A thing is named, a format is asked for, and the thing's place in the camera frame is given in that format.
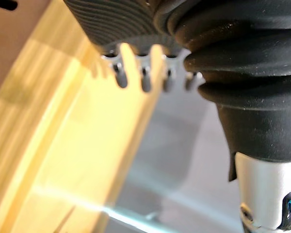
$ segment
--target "gray surface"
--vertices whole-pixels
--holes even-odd
[[[162,93],[117,205],[181,233],[240,233],[237,181],[228,183],[229,153],[215,105],[179,77]],[[132,233],[110,221],[106,233]]]

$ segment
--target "wooden board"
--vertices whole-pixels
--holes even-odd
[[[103,231],[162,84],[152,50],[145,94],[129,47],[114,76],[61,0],[53,0],[0,89],[0,233]]]

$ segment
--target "black rubber grip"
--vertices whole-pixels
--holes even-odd
[[[145,0],[64,0],[101,54],[117,53],[127,42],[137,55],[145,55],[153,44],[165,47],[166,55],[178,55],[181,46],[159,33]]]
[[[291,161],[291,0],[157,0],[154,24],[190,54],[199,92],[217,103],[236,178],[236,152]]]

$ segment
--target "wood grain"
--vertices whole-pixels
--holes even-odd
[[[64,3],[50,3],[0,89],[0,233],[103,230],[101,207],[116,200],[162,84],[159,47],[150,94],[121,50],[126,89]]]

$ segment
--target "blue light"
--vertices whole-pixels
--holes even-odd
[[[288,202],[288,209],[289,209],[289,212],[291,213],[291,200]]]

